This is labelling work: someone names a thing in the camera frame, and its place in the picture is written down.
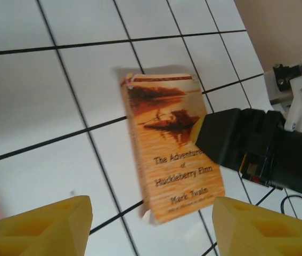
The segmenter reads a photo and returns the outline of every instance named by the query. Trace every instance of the black robot component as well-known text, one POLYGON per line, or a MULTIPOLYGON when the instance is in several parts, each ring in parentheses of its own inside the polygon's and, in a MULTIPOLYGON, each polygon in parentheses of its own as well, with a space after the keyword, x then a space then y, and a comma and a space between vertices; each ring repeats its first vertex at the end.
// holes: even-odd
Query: black robot component
POLYGON ((302 193, 302 133, 278 111, 230 109, 204 118, 196 145, 244 179, 302 193))

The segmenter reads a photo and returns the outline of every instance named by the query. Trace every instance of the tiled floor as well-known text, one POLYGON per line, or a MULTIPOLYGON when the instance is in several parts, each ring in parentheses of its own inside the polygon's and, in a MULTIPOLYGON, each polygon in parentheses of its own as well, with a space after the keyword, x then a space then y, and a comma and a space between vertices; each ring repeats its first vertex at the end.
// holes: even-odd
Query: tiled floor
MULTIPOLYGON (((232 0, 0 0, 1 209, 89 195, 86 255, 213 256, 212 206, 159 227, 140 219, 118 86, 129 70, 197 73, 209 112, 271 108, 232 0)), ((279 211, 295 194, 221 170, 238 200, 279 211)), ((302 202, 291 203, 287 214, 302 219, 302 202)))

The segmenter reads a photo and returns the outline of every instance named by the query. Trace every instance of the book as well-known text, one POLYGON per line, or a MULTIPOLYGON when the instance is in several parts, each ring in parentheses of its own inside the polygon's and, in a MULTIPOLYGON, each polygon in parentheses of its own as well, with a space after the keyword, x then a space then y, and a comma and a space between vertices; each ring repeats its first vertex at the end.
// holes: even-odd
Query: book
POLYGON ((147 222, 164 223, 224 196, 219 166, 190 140, 207 114, 200 83, 189 74, 121 80, 147 222))

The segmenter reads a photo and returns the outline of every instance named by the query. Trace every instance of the black cable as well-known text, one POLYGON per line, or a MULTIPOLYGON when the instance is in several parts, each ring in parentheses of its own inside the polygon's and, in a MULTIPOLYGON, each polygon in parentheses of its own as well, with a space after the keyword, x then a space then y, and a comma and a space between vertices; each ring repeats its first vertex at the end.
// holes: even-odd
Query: black cable
POLYGON ((289 196, 286 196, 286 197, 281 201, 281 213, 282 213, 282 214, 285 214, 285 213, 284 213, 284 202, 285 202, 287 199, 291 198, 291 197, 299 197, 299 198, 302 199, 302 196, 300 196, 300 195, 289 195, 289 196))

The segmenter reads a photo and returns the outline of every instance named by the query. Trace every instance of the book spine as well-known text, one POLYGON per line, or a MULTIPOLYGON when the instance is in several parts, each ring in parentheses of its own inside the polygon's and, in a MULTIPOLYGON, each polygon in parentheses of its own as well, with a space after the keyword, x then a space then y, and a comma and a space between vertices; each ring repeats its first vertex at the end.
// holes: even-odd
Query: book spine
POLYGON ((130 102, 129 102, 127 85, 128 85, 128 81, 122 82, 121 94, 123 97, 123 102, 124 102, 126 114, 127 114, 129 135, 130 135, 130 139, 132 142, 134 160, 136 163, 138 178, 139 178, 139 182, 140 182, 140 186, 141 186, 141 193, 142 193, 142 197, 143 197, 143 207, 144 207, 144 211, 147 211, 150 209, 150 207, 149 207, 149 196, 148 196, 148 191, 147 191, 146 177, 144 175, 142 155, 140 152, 138 137, 137 137, 137 133, 136 133, 137 124, 135 124, 135 122, 134 122, 134 115, 133 115, 132 108, 131 108, 130 102))

